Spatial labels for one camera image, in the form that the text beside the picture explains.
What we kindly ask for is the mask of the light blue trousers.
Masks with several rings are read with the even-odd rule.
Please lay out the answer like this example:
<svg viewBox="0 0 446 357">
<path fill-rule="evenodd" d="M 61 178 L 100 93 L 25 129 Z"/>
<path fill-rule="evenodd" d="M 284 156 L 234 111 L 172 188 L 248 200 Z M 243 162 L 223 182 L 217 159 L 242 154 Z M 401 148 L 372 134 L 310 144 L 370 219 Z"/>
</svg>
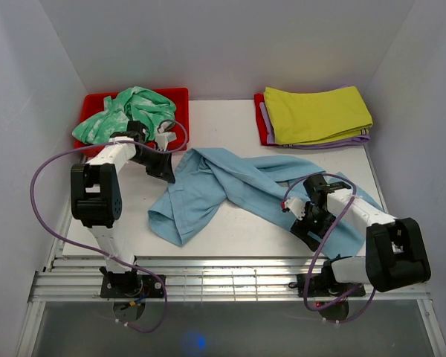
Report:
<svg viewBox="0 0 446 357">
<path fill-rule="evenodd" d="M 308 246 L 290 233 L 286 185 L 324 169 L 291 155 L 240 158 L 223 148 L 189 150 L 175 183 L 148 210 L 149 228 L 191 257 L 296 257 Z"/>
</svg>

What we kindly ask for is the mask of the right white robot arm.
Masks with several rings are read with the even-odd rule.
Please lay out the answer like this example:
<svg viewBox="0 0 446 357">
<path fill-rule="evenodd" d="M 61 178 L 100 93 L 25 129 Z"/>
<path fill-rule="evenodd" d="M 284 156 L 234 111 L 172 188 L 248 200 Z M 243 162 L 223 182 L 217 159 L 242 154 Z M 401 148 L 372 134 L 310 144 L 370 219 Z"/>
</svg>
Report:
<svg viewBox="0 0 446 357">
<path fill-rule="evenodd" d="M 347 178 L 317 173 L 300 178 L 307 199 L 283 196 L 283 212 L 294 215 L 291 233 L 316 255 L 322 253 L 340 222 L 364 242 L 360 256 L 337 253 L 324 262 L 320 273 L 303 278 L 303 294 L 341 296 L 358 293 L 369 284 L 378 292 L 427 282 L 431 269 L 421 229 L 413 218 L 399 219 L 368 203 Z"/>
</svg>

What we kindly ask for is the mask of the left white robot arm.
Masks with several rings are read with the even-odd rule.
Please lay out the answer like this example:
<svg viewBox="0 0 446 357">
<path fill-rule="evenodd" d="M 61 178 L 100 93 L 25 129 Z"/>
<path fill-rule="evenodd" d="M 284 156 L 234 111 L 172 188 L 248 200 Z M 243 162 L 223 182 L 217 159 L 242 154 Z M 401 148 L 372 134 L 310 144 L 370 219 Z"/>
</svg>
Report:
<svg viewBox="0 0 446 357">
<path fill-rule="evenodd" d="M 84 164 L 71 168 L 71 213 L 96 239 L 98 248 L 107 253 L 100 267 L 103 276 L 102 298 L 162 298 L 163 275 L 140 274 L 137 257 L 126 238 L 118 235 L 117 221 L 123 212 L 118 173 L 133 161 L 145 167 L 149 176 L 167 183 L 175 182 L 172 155 L 167 152 L 176 134 L 167 124 L 159 125 L 153 147 L 147 144 L 147 127 L 130 121 L 122 132 L 114 132 L 109 145 Z"/>
</svg>

